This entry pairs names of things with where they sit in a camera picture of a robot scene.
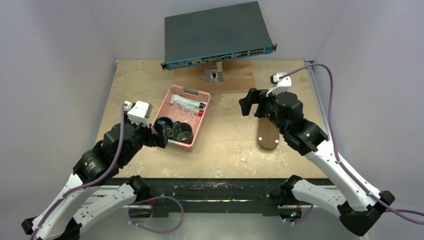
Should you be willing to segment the clear acrylic holder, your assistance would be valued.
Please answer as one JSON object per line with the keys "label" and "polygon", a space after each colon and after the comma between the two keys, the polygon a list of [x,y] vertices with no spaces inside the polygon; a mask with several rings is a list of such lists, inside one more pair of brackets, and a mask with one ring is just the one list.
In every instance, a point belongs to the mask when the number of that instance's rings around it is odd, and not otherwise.
{"label": "clear acrylic holder", "polygon": [[174,117],[177,121],[189,123],[193,120],[195,113],[195,108],[193,106],[179,103],[178,101],[174,101],[172,106],[176,108]]}

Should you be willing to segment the oval wooden tray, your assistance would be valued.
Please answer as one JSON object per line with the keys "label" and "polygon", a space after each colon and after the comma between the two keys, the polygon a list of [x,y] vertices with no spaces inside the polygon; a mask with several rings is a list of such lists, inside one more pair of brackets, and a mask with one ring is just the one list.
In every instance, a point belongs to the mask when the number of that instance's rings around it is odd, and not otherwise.
{"label": "oval wooden tray", "polygon": [[257,129],[257,143],[265,150],[273,150],[280,143],[280,133],[267,118],[260,118]]}

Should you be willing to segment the pink plastic basket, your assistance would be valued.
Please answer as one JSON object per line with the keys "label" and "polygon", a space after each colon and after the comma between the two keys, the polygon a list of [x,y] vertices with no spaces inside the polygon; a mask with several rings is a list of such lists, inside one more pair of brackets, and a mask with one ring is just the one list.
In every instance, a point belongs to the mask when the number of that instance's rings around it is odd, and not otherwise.
{"label": "pink plastic basket", "polygon": [[[204,104],[203,108],[198,107],[200,113],[195,114],[195,109],[193,107],[182,107],[174,106],[172,104],[172,97],[176,95],[189,101],[196,101]],[[192,150],[197,140],[197,135],[205,119],[205,115],[208,111],[208,106],[211,100],[211,94],[205,91],[183,87],[179,85],[172,85],[169,87],[160,108],[153,120],[156,122],[157,119],[166,117],[171,119],[174,123],[181,122],[187,123],[192,128],[193,140],[190,144],[179,142],[177,140],[169,140],[169,143],[173,143],[183,149]]]}

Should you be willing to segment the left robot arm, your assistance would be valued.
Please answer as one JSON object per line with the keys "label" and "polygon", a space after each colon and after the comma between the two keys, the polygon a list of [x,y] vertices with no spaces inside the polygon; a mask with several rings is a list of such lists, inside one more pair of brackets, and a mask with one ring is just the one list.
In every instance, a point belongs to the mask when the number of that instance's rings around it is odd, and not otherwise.
{"label": "left robot arm", "polygon": [[167,146],[173,124],[162,120],[136,124],[122,119],[86,151],[73,167],[63,189],[39,216],[25,219],[21,226],[32,240],[78,240],[95,223],[125,205],[151,203],[155,197],[139,175],[99,200],[83,206],[86,200],[119,173],[142,147]]}

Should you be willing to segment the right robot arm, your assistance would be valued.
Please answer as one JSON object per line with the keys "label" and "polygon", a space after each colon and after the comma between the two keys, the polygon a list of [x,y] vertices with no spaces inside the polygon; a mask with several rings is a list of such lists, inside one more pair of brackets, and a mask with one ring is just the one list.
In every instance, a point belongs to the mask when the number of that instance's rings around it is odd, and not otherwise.
{"label": "right robot arm", "polygon": [[258,105],[254,116],[267,118],[287,145],[317,166],[338,189],[327,190],[292,175],[280,185],[278,195],[270,193],[269,197],[278,199],[279,206],[295,201],[317,206],[336,216],[352,234],[364,236],[394,202],[394,195],[368,183],[334,150],[328,135],[304,117],[303,103],[296,94],[267,94],[251,88],[239,100],[241,114],[249,115],[254,104]]}

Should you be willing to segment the blue cup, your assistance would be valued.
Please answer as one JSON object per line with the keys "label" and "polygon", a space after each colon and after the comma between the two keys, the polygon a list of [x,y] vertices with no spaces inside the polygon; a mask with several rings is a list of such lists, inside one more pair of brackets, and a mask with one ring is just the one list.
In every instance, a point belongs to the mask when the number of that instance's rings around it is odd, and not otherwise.
{"label": "blue cup", "polygon": [[154,130],[158,134],[160,134],[165,129],[172,129],[174,127],[174,122],[172,121],[171,118],[163,116],[155,120],[153,127],[154,127]]}

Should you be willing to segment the dark green cup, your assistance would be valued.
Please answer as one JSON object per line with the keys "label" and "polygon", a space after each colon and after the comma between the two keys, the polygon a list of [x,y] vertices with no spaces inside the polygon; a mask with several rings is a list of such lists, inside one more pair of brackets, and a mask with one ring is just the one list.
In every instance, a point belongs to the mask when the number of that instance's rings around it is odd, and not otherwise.
{"label": "dark green cup", "polygon": [[171,134],[177,142],[188,145],[190,145],[194,139],[193,129],[191,125],[186,122],[175,123],[172,128]]}

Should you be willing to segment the wooden base board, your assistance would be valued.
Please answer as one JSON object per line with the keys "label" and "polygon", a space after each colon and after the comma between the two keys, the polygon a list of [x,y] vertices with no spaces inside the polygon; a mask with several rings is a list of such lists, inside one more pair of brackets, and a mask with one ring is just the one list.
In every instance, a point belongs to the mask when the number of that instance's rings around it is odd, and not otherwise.
{"label": "wooden base board", "polygon": [[250,60],[223,61],[223,82],[206,83],[204,70],[209,69],[212,64],[215,63],[174,70],[174,84],[210,94],[245,93],[256,87]]}

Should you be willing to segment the metal stand bracket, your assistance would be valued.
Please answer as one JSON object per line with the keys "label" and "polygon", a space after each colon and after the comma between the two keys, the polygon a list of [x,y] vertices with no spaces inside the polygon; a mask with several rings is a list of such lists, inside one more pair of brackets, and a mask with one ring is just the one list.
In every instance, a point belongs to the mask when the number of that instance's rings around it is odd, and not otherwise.
{"label": "metal stand bracket", "polygon": [[222,62],[214,63],[205,69],[204,77],[206,83],[222,83],[224,81]]}

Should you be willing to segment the network switch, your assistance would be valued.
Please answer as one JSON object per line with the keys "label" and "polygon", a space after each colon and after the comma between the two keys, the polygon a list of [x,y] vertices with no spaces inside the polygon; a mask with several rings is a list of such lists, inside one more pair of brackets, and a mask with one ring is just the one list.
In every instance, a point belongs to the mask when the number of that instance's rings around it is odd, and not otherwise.
{"label": "network switch", "polygon": [[165,17],[163,70],[267,55],[277,50],[257,1]]}

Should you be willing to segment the black base frame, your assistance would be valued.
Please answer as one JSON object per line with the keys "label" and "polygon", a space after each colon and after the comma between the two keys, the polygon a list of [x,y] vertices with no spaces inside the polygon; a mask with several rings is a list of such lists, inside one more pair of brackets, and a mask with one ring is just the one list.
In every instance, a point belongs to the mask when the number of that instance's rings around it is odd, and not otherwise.
{"label": "black base frame", "polygon": [[177,199],[182,208],[169,199],[155,200],[150,212],[153,218],[166,218],[173,213],[261,214],[278,216],[284,209],[294,209],[297,201],[280,206],[285,178],[154,178],[145,177],[150,196]]}

